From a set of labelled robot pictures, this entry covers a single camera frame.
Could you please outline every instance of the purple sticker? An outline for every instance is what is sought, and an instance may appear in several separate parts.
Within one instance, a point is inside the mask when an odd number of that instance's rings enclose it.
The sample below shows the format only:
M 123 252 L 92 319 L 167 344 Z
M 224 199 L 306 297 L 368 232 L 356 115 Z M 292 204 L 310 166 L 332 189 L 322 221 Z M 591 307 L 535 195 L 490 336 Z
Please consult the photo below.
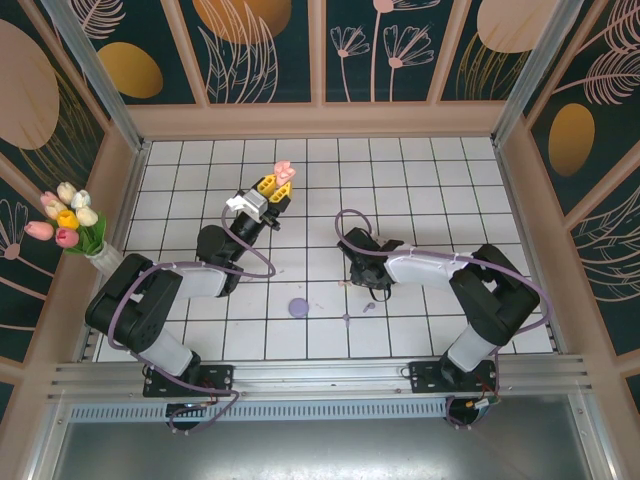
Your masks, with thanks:
M 293 318 L 303 318 L 309 313 L 309 304 L 304 298 L 294 298 L 289 302 L 289 313 Z

